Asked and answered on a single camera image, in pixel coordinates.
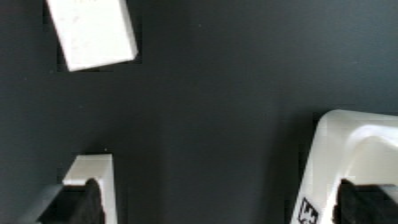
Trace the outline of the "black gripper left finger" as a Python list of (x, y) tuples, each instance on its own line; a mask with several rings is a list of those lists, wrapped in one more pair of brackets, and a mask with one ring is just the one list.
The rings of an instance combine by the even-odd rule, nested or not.
[(99, 186), (49, 186), (31, 203), (17, 224), (104, 224)]

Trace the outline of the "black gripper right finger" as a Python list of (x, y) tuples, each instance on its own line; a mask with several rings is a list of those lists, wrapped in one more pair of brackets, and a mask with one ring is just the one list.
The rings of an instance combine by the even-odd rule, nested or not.
[(332, 222), (333, 224), (398, 224), (398, 186), (353, 184), (342, 179), (337, 186)]

